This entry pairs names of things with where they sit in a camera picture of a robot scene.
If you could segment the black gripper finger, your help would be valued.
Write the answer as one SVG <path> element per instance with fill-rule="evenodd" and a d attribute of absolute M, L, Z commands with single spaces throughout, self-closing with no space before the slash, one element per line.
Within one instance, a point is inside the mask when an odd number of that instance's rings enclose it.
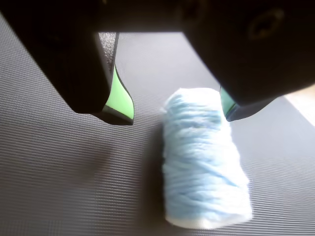
<path fill-rule="evenodd" d="M 0 11 L 56 91 L 76 113 L 132 125 L 133 100 L 116 68 L 119 34 L 102 45 L 102 0 L 3 0 Z"/>
<path fill-rule="evenodd" d="M 228 121 L 315 83 L 312 0 L 182 0 L 179 17 L 221 86 Z"/>

